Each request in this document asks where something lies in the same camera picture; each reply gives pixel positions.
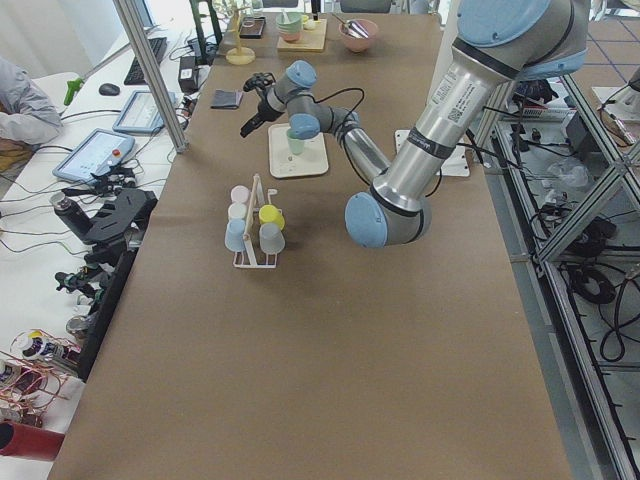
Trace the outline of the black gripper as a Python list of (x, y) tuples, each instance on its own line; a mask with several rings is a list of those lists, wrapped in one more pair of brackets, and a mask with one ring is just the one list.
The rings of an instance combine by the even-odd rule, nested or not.
[(260, 102), (257, 106), (257, 112), (241, 127), (240, 135), (242, 138), (246, 138), (264, 123), (273, 122), (276, 119), (277, 111), (267, 102)]

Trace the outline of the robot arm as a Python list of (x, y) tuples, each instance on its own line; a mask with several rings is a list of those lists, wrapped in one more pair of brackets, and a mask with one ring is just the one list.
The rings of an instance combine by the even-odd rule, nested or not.
[(495, 88), (581, 68), (590, 9), (588, 1), (460, 2), (452, 62), (393, 160), (361, 128), (356, 112), (315, 100), (317, 75), (304, 60), (280, 78), (254, 74), (245, 82), (244, 91), (256, 91), (260, 101), (240, 134), (246, 137), (282, 114), (297, 139), (332, 134), (368, 185), (345, 207), (352, 240), (367, 248), (411, 243), (431, 222), (426, 187)]

